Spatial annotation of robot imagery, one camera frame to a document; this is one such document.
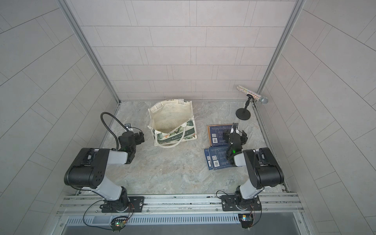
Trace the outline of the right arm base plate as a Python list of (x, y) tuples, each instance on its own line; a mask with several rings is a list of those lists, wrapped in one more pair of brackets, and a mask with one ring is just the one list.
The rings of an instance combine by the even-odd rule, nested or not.
[(241, 196), (222, 195), (223, 211), (261, 211), (262, 206), (259, 197), (243, 199)]

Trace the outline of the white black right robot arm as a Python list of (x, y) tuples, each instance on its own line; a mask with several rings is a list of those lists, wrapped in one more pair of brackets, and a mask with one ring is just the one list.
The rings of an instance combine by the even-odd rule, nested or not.
[(228, 144), (226, 159), (233, 166), (245, 166), (248, 179), (237, 187), (231, 199), (225, 199), (224, 202), (229, 202), (231, 209), (248, 211), (256, 206), (258, 195), (265, 188), (282, 184), (285, 177), (269, 148), (249, 150), (242, 148), (248, 137), (244, 131), (239, 131), (238, 125), (238, 123), (233, 123), (231, 129), (223, 134)]

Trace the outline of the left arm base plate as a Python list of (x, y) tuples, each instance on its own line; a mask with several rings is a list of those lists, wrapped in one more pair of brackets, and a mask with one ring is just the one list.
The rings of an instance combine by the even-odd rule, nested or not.
[(143, 196), (121, 197), (116, 201), (105, 201), (99, 208), (102, 213), (141, 212), (144, 199)]

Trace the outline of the floral canvas tote bag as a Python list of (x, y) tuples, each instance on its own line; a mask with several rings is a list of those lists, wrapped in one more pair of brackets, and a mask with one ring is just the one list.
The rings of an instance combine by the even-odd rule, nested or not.
[(154, 146), (173, 148), (181, 142), (197, 139), (193, 103), (184, 99), (169, 99), (148, 109)]

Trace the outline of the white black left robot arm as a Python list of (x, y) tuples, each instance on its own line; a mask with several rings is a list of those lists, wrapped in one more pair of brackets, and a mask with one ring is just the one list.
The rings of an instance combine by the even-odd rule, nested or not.
[(136, 146), (145, 141), (142, 131), (124, 132), (118, 137), (119, 150), (108, 148), (82, 148), (68, 168), (64, 183), (74, 189), (91, 191), (101, 196), (102, 213), (141, 212), (145, 198), (131, 196), (123, 186), (118, 186), (105, 176), (108, 165), (128, 165), (136, 153)]

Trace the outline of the brown black book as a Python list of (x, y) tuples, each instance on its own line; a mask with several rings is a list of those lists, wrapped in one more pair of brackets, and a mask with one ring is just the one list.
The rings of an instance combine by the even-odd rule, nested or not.
[(212, 147), (212, 134), (211, 134), (210, 127), (211, 127), (211, 125), (207, 125), (208, 139), (209, 139), (210, 147)]

